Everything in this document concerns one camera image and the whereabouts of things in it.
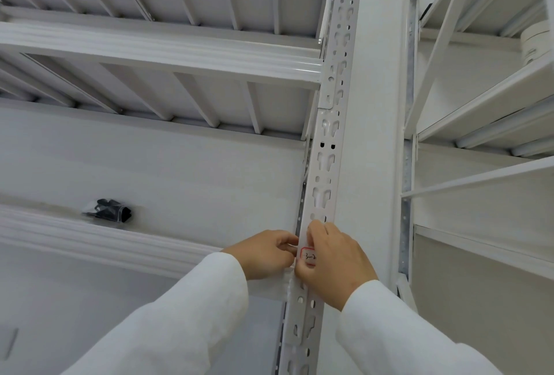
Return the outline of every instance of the white sleeve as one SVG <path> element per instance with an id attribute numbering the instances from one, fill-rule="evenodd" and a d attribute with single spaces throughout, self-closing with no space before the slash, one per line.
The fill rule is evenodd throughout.
<path id="1" fill-rule="evenodd" d="M 128 316 L 63 375 L 200 375 L 248 308 L 230 254 L 208 255 L 157 301 Z"/>
<path id="2" fill-rule="evenodd" d="M 336 338 L 364 374 L 500 375 L 478 351 L 454 343 L 377 280 L 350 296 Z"/>

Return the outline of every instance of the person's left hand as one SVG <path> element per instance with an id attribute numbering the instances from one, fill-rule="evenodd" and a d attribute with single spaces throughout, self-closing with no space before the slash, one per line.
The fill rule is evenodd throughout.
<path id="1" fill-rule="evenodd" d="M 295 245 L 296 235 L 285 230 L 265 230 L 221 252 L 237 259 L 246 280 L 265 279 L 293 265 Z"/>

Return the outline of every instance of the person's right hand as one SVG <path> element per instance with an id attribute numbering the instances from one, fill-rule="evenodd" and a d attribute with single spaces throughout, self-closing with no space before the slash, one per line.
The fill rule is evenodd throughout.
<path id="1" fill-rule="evenodd" d="M 316 265 L 297 259 L 295 274 L 326 304 L 342 311 L 350 295 L 365 282 L 378 280 L 360 245 L 330 222 L 313 220 L 308 226 L 308 245 L 316 252 Z"/>

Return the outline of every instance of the shelving unit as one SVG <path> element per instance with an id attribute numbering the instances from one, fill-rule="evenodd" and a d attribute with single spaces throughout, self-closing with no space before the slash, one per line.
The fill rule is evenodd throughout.
<path id="1" fill-rule="evenodd" d="M 287 223 L 294 209 L 299 247 L 310 221 L 333 221 L 359 0 L 1 2 L 0 114 L 33 150 L 5 140 L 12 153 L 2 159 L 6 169 L 25 172 L 36 161 L 50 170 L 40 182 L 52 193 L 59 169 L 71 164 L 64 179 L 78 180 L 78 164 L 96 187 L 130 195 L 135 187 L 117 180 L 128 172 L 145 204 L 154 201 L 148 189 L 187 204 L 186 211 L 169 206 L 170 222 L 157 222 L 171 235 L 175 214 L 195 220 L 203 205 L 231 223 L 222 239 L 207 230 L 168 240 L 10 205 L 0 206 L 0 242 L 177 278 L 236 238 L 233 230 L 245 224 L 234 222 L 234 214 L 273 208 L 274 219 Z M 110 133 L 113 143 L 103 144 Z M 137 139 L 151 143 L 148 157 L 137 155 Z M 178 179 L 179 164 L 157 166 L 157 155 L 179 161 L 184 150 L 197 157 L 182 164 L 191 168 L 186 181 Z M 151 175 L 147 182 L 144 173 Z M 298 196 L 291 199 L 296 181 Z M 14 176 L 0 194 L 18 192 L 18 184 Z M 272 198 L 269 189 L 276 191 Z M 54 194 L 44 201 L 20 191 L 30 202 L 67 206 Z M 237 193 L 248 198 L 237 200 Z M 227 209 L 219 196 L 233 199 Z M 323 302 L 290 272 L 250 291 L 287 302 L 275 373 L 315 373 Z"/>
<path id="2" fill-rule="evenodd" d="M 547 6 L 554 0 L 436 0 L 421 19 L 417 1 L 410 0 L 406 11 L 399 272 L 409 280 L 417 234 L 554 280 L 551 222 L 540 206 L 549 201 L 554 170 L 551 52 L 446 115 L 436 116 L 445 107 L 433 109 L 428 102 L 449 44 L 462 45 L 468 59 L 469 50 L 475 56 L 483 49 L 512 51 L 533 23 L 549 19 L 553 28 Z M 418 76 L 423 38 L 436 42 Z M 458 72 L 466 81 L 480 78 L 463 67 Z M 435 87 L 433 102 L 440 102 L 441 91 Z M 426 122 L 432 124 L 421 124 L 428 107 Z"/>

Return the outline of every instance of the storage rack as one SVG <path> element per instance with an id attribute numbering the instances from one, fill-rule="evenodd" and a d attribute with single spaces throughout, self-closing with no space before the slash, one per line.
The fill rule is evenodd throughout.
<path id="1" fill-rule="evenodd" d="M 76 108 L 100 121 L 109 113 L 304 140 L 300 251 L 311 220 L 334 219 L 360 0 L 223 1 L 2 0 L 0 106 Z M 314 24 L 315 37 L 298 36 Z M 233 101 L 210 99 L 211 80 Z M 276 96 L 284 97 L 281 107 L 267 101 Z M 242 107 L 246 117 L 237 113 Z M 305 114 L 299 119 L 297 111 Z M 0 209 L 1 242 L 148 273 L 180 277 L 217 250 Z M 315 373 L 323 302 L 294 276 L 287 294 L 277 288 L 271 295 L 287 300 L 276 373 Z"/>
<path id="2" fill-rule="evenodd" d="M 538 254 L 531 245 L 506 247 L 491 240 L 414 225 L 412 203 L 417 197 L 540 175 L 554 168 L 554 69 L 551 53 L 524 66 L 482 94 L 475 94 L 474 99 L 432 125 L 418 126 L 431 87 L 441 73 L 441 62 L 449 43 L 517 51 L 519 35 L 528 26 L 549 19 L 550 29 L 554 28 L 554 0 L 436 0 L 424 17 L 418 15 L 418 0 L 409 0 L 405 11 L 403 48 L 407 85 L 402 142 L 399 273 L 409 280 L 416 233 L 554 280 L 554 263 L 549 257 Z M 416 83 L 420 39 L 436 42 L 426 70 Z M 420 143 L 424 141 L 528 160 L 414 188 L 414 163 L 422 146 Z"/>

